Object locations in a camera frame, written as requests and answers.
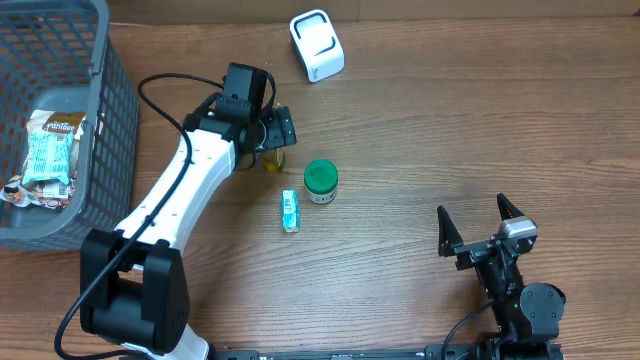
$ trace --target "food wrapper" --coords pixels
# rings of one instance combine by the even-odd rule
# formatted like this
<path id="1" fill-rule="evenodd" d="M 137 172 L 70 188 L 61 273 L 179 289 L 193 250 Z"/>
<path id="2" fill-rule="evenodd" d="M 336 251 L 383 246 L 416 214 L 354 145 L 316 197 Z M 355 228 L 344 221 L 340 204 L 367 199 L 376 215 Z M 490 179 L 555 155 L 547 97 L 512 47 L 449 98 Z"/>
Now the food wrapper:
<path id="1" fill-rule="evenodd" d="M 48 209 L 64 209 L 69 205 L 75 192 L 75 179 L 69 185 L 59 181 L 35 182 L 21 185 L 20 177 L 13 177 L 0 191 L 0 200 L 8 201 L 17 207 L 36 205 Z"/>
<path id="2" fill-rule="evenodd" d="M 29 135 L 33 133 L 57 133 L 73 134 L 73 144 L 69 156 L 69 173 L 76 177 L 76 167 L 78 165 L 78 154 L 80 153 L 80 138 L 84 134 L 82 121 L 86 118 L 85 113 L 59 113 L 54 111 L 36 110 L 31 114 L 31 119 L 27 122 Z"/>
<path id="3" fill-rule="evenodd" d="M 58 180 L 68 185 L 73 134 L 33 132 L 22 182 Z"/>

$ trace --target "gray plastic basket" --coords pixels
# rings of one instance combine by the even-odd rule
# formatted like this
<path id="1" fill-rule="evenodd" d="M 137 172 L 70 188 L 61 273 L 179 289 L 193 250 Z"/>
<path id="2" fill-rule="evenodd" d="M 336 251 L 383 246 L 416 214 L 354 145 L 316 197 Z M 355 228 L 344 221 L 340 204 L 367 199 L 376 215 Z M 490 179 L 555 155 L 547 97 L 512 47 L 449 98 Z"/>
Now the gray plastic basket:
<path id="1" fill-rule="evenodd" d="M 0 185 L 22 169 L 34 110 L 87 113 L 69 206 L 0 202 L 0 247 L 77 249 L 129 212 L 139 104 L 108 30 L 104 0 L 0 0 Z"/>

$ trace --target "green jar lid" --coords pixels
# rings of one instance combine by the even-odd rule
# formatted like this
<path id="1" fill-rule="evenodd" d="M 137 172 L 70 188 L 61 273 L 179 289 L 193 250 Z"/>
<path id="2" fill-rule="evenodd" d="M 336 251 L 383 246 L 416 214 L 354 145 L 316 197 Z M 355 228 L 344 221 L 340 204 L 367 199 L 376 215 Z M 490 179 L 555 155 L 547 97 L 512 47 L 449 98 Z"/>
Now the green jar lid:
<path id="1" fill-rule="evenodd" d="M 338 169 L 329 160 L 313 160 L 304 171 L 304 185 L 314 194 L 328 194 L 338 186 Z"/>

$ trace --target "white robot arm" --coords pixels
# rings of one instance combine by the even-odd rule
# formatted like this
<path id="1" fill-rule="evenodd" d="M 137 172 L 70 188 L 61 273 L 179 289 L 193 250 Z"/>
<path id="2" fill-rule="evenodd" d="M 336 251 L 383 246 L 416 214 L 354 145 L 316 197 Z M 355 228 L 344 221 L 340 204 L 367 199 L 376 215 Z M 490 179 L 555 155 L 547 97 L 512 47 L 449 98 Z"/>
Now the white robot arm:
<path id="1" fill-rule="evenodd" d="M 178 77 L 223 87 L 193 113 L 184 126 L 142 92 L 148 81 Z M 275 81 L 266 71 L 230 64 L 224 86 L 184 74 L 159 74 L 143 80 L 140 96 L 183 137 L 178 150 L 142 203 L 113 231 L 94 229 L 81 248 L 82 294 L 56 333 L 54 348 L 63 359 L 207 360 L 215 349 L 187 325 L 189 292 L 182 253 L 215 189 L 231 175 L 237 158 L 296 143 L 289 108 L 273 108 Z M 262 108 L 267 80 L 272 86 Z M 215 110 L 210 106 L 215 102 Z M 119 272 L 142 271 L 142 283 Z M 82 329 L 130 350 L 73 356 L 62 349 L 62 335 L 76 311 Z"/>
<path id="2" fill-rule="evenodd" d="M 169 242 L 169 247 L 178 249 L 180 253 L 191 234 L 191 230 L 200 217 L 215 189 L 226 179 L 235 167 L 235 151 L 233 142 L 222 140 L 220 134 L 204 130 L 189 132 L 188 136 L 193 147 L 192 162 L 184 178 L 178 185 L 173 196 L 155 217 L 154 225 L 148 227 L 138 239 L 139 242 L 155 244 L 159 239 Z M 140 227 L 149 211 L 153 209 L 160 198 L 180 172 L 186 158 L 186 144 L 184 138 L 176 155 L 156 182 L 151 192 L 140 205 L 126 219 L 116 226 L 116 231 L 123 231 L 122 236 L 131 237 Z M 142 265 L 135 265 L 135 269 L 143 270 Z M 151 350 L 132 343 L 124 343 L 125 347 L 147 354 L 151 359 L 162 360 L 207 360 L 210 345 L 196 335 L 187 325 L 176 348 L 167 354 L 157 355 Z"/>

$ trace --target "black bracket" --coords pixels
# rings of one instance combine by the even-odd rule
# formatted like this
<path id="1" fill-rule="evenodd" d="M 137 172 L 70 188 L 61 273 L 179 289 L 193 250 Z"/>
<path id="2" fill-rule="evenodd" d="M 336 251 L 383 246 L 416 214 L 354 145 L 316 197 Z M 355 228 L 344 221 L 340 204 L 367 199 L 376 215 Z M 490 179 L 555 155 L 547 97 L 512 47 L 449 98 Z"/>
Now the black bracket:
<path id="1" fill-rule="evenodd" d="M 272 95 L 262 107 L 267 80 Z M 184 119 L 187 131 L 201 129 L 233 141 L 236 165 L 244 155 L 294 145 L 297 142 L 288 107 L 275 108 L 275 79 L 265 70 L 230 64 L 224 92 L 210 95 Z"/>
<path id="2" fill-rule="evenodd" d="M 82 243 L 81 291 L 129 241 L 120 233 L 92 230 Z M 143 282 L 121 279 L 134 264 L 144 265 Z M 114 344 L 134 343 L 158 354 L 173 351 L 189 318 L 189 291 L 182 256 L 169 242 L 137 243 L 117 269 L 80 308 L 85 332 Z"/>
<path id="3" fill-rule="evenodd" d="M 498 210 L 502 219 L 500 231 L 491 239 L 465 245 L 458 229 L 453 224 L 449 213 L 443 206 L 438 207 L 438 224 L 440 226 L 440 236 L 438 240 L 438 255 L 456 256 L 458 270 L 465 270 L 475 267 L 489 257 L 496 254 L 503 257 L 503 261 L 508 263 L 517 260 L 521 254 L 528 253 L 535 244 L 537 233 L 535 233 L 535 223 L 528 220 L 524 213 L 515 207 L 503 194 L 497 196 Z M 508 238 L 503 231 L 514 226 L 519 220 L 526 219 L 528 224 L 534 229 L 534 233 L 517 238 Z"/>

